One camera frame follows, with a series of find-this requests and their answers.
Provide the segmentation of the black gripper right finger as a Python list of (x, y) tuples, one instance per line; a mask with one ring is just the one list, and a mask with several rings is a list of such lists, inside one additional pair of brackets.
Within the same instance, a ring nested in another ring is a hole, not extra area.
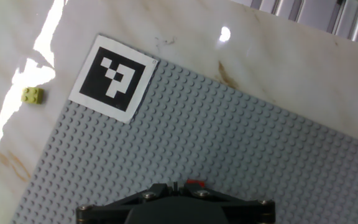
[(275, 223), (273, 200), (242, 200), (208, 189), (197, 182), (183, 184), (181, 196), (217, 205), (223, 210), (229, 223)]

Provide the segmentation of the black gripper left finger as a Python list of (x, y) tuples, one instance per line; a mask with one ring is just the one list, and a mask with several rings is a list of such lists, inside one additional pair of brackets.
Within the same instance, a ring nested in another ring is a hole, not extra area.
[(75, 210), (77, 224), (124, 223), (136, 206), (175, 194), (175, 183), (152, 184), (149, 189), (122, 198), (107, 205), (83, 204)]

